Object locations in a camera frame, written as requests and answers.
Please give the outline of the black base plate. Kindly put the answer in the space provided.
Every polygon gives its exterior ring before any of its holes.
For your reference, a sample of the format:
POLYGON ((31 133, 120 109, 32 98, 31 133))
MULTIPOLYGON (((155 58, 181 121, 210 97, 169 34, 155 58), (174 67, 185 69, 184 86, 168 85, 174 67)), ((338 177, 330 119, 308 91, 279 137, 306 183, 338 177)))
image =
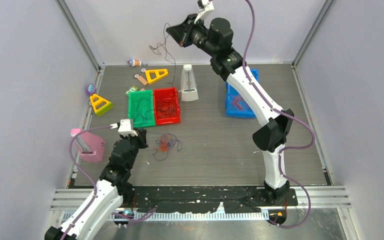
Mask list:
POLYGON ((214 213, 222 206, 226 213, 257 213, 262 207, 295 207, 296 192, 290 189, 280 199, 259 186, 135 186, 121 207, 146 213, 214 213))

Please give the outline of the purple round toy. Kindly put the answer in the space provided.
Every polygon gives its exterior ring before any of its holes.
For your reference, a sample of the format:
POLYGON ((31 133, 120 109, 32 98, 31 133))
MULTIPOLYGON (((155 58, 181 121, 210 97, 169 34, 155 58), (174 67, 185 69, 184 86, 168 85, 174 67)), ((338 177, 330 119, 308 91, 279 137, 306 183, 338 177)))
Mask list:
POLYGON ((89 84, 86 88, 86 94, 88 97, 92 96, 93 94, 95 94, 97 91, 97 88, 94 84, 89 84))

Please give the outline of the tan wooden strip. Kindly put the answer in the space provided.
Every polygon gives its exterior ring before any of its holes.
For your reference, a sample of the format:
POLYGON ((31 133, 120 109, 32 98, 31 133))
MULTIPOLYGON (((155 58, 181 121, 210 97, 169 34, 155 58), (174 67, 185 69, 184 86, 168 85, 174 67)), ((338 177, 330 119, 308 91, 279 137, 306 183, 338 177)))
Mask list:
POLYGON ((148 81, 140 74, 136 73, 134 74, 133 76, 135 79, 137 79, 138 81, 140 81, 144 86, 148 84, 148 81))

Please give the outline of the small figurine toy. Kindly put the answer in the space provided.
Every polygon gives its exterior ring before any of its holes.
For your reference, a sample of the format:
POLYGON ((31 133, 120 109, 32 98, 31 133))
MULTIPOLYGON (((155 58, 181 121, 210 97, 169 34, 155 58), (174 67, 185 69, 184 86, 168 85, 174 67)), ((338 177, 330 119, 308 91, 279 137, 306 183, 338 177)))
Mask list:
POLYGON ((143 65, 143 62, 140 61, 140 60, 137 60, 137 59, 134 59, 134 58, 131 58, 127 61, 127 64, 131 67, 138 67, 138 66, 142 66, 143 65))

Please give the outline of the aluminium rail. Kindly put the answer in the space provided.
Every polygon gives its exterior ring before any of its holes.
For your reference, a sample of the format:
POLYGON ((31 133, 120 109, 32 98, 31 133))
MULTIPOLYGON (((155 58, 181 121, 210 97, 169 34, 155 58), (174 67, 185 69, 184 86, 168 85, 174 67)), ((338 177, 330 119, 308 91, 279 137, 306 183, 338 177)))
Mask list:
MULTIPOLYGON (((316 188, 312 186, 307 190, 310 195, 311 209, 350 209, 351 202, 344 188, 334 187, 332 189, 316 188)), ((51 210, 64 212, 62 219, 65 221, 69 214, 75 212, 80 204, 89 195, 89 189, 58 189, 55 192, 51 210)), ((227 221, 227 220, 268 220, 269 211, 277 210, 278 207, 259 206, 257 211, 249 210, 239 213, 228 213, 223 202, 217 202, 214 210, 204 213, 193 213, 187 211, 180 213, 154 213, 149 221, 227 221)))

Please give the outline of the blue plastic bin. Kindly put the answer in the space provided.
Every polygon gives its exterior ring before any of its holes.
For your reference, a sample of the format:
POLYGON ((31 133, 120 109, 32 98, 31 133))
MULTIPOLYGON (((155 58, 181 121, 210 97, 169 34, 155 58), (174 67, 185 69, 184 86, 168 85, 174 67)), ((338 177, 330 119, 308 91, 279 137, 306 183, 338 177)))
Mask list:
POLYGON ((243 97, 227 82, 225 83, 227 93, 225 98, 225 115, 234 118, 256 118, 253 110, 249 107, 243 97))

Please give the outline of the yellow triangle toy rear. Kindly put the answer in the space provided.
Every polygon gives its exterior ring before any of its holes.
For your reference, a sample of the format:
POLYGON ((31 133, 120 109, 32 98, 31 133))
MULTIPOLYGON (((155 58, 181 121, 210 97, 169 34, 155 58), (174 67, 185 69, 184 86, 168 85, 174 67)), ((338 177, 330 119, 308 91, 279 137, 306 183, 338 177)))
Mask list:
POLYGON ((148 84, 153 84, 169 75, 169 71, 166 68, 163 69, 147 69, 145 76, 148 84))

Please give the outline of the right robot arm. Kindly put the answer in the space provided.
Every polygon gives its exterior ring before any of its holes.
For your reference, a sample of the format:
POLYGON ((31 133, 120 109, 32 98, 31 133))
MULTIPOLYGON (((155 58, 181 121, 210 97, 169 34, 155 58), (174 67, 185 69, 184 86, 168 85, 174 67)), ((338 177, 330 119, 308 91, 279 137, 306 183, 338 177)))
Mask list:
POLYGON ((189 14, 166 32, 183 48, 195 45, 208 54, 213 71, 232 86, 252 109, 261 128, 252 139, 262 151, 265 165, 264 195, 271 205, 279 205, 290 189, 290 182, 281 173, 283 153, 292 120, 286 116, 292 110, 280 109, 256 81, 243 57, 233 48, 234 32, 230 22, 221 17, 214 18, 209 27, 196 13, 189 14))

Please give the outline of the yellow triangle toy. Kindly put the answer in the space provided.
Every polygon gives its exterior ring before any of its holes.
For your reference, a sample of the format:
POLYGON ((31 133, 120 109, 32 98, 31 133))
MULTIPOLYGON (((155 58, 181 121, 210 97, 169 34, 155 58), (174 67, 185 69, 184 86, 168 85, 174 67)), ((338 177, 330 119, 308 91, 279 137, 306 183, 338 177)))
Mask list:
POLYGON ((107 99, 95 93, 89 97, 89 100, 92 105, 94 113, 98 117, 102 116, 103 114, 111 110, 114 106, 112 102, 108 101, 107 99))
POLYGON ((163 69, 147 69, 145 76, 148 84, 153 84, 169 75, 169 71, 166 68, 163 69))

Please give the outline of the pink metronome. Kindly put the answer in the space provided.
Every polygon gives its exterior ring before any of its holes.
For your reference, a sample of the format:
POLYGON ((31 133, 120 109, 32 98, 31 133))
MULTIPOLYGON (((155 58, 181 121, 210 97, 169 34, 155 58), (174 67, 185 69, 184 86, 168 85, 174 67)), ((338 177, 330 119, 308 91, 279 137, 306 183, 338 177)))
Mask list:
POLYGON ((99 163, 103 161, 106 141, 90 132, 85 132, 74 140, 77 153, 82 161, 87 163, 99 163))

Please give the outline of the green plastic bin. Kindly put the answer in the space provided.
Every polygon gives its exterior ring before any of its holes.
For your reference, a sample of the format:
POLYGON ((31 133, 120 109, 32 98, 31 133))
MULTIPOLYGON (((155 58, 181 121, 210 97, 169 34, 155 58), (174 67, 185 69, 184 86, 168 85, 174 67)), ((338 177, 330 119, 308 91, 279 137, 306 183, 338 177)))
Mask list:
POLYGON ((128 95, 128 118, 135 128, 156 126, 153 91, 143 90, 128 95))

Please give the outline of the yellow triangle toy left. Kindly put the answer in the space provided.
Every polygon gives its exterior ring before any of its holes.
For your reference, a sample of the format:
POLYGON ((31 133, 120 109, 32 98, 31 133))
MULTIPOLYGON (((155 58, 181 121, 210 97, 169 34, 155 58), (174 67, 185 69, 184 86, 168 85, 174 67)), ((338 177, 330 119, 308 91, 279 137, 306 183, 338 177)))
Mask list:
POLYGON ((108 101, 107 99, 95 93, 89 97, 89 100, 92 105, 94 113, 98 117, 102 116, 103 114, 111 110, 114 106, 112 102, 108 101))

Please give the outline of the green toy block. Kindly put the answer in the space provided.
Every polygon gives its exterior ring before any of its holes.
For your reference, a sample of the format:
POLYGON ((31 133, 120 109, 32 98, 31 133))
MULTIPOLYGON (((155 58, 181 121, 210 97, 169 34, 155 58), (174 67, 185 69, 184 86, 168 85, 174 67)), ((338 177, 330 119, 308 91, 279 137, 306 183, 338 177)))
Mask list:
POLYGON ((136 87, 136 86, 131 86, 126 92, 125 92, 125 95, 128 96, 130 93, 133 93, 133 92, 138 92, 139 91, 139 88, 136 87))

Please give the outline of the white metronome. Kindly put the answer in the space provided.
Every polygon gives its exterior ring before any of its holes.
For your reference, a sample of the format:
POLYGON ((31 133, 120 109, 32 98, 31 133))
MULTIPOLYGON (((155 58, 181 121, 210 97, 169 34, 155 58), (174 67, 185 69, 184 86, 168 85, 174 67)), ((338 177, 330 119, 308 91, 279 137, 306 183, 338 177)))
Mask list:
POLYGON ((180 99, 183 102, 192 102, 199 99, 196 78, 191 64, 185 64, 182 68, 180 99))

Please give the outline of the red plastic bin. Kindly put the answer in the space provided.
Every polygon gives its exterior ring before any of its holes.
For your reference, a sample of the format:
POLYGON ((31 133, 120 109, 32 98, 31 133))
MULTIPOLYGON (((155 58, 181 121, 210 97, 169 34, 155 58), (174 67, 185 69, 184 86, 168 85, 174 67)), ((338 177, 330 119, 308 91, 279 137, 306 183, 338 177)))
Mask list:
POLYGON ((181 111, 178 90, 175 87, 156 88, 152 93, 156 125, 179 124, 181 111))

